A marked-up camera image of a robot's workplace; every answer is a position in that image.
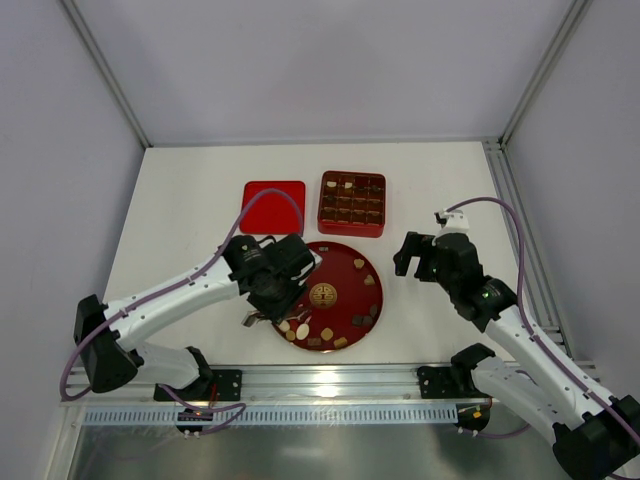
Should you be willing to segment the red tin lid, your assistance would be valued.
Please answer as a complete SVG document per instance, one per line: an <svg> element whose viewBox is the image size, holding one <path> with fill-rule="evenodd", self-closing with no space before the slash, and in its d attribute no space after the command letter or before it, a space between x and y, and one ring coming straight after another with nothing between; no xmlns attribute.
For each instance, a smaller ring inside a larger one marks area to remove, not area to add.
<svg viewBox="0 0 640 480"><path fill-rule="evenodd" d="M242 208L261 192L276 189L291 198L292 203L277 193L267 193L244 216L239 229L251 235L287 235L304 229L306 186L299 180L250 181L244 186Z"/></svg>

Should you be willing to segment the red chocolate box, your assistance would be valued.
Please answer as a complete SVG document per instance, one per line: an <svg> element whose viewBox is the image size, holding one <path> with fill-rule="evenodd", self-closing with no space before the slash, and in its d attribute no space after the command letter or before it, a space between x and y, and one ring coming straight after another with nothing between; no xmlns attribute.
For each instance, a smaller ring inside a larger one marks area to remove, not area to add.
<svg viewBox="0 0 640 480"><path fill-rule="evenodd" d="M343 184L351 182L345 190ZM372 192L376 185L379 192ZM379 173L329 170L323 173L317 228L321 234L380 238L386 220L386 178Z"/></svg>

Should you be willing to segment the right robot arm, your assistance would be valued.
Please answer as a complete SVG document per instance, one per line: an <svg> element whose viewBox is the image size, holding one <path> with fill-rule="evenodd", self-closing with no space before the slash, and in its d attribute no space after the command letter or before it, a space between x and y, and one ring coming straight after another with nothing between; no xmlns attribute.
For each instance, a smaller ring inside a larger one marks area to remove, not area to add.
<svg viewBox="0 0 640 480"><path fill-rule="evenodd" d="M506 350L510 368L483 344L451 359L460 387L504 404L551 446L572 479L604 479L639 455L639 403L616 397L582 370L529 319L518 293L485 274L469 240L468 221L459 210L436 215L435 235L409 232L394 255L396 275L419 261L415 278L435 283L457 314Z"/></svg>

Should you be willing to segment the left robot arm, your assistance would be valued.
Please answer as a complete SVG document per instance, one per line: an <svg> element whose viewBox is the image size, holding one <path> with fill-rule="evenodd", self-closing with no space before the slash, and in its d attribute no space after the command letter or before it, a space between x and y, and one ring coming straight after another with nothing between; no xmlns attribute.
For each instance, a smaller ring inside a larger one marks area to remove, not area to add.
<svg viewBox="0 0 640 480"><path fill-rule="evenodd" d="M286 320L307 291L321 256L297 234L280 240L251 235L228 239L214 257L145 292L77 307L74 341L91 393L115 391L136 380L154 385L154 398L204 401L217 381L201 351L149 343L171 324L213 304L244 297L250 320Z"/></svg>

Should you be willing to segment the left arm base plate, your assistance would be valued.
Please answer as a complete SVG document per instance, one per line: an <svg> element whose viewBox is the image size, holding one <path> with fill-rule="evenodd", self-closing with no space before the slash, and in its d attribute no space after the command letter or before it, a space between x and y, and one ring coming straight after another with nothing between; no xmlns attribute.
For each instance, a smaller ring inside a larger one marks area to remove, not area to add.
<svg viewBox="0 0 640 480"><path fill-rule="evenodd" d="M158 402L171 401L171 391L185 402L194 401L239 401L241 398L243 372L240 369L206 370L194 382L184 388L155 386L153 399Z"/></svg>

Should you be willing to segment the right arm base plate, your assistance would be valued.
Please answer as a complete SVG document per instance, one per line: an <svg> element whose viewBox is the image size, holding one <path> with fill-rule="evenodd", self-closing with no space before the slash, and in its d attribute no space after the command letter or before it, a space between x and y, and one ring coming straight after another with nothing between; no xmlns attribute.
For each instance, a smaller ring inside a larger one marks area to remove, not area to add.
<svg viewBox="0 0 640 480"><path fill-rule="evenodd" d="M459 366L421 366L417 369L418 385L422 399L481 399L487 395L478 390L471 371Z"/></svg>

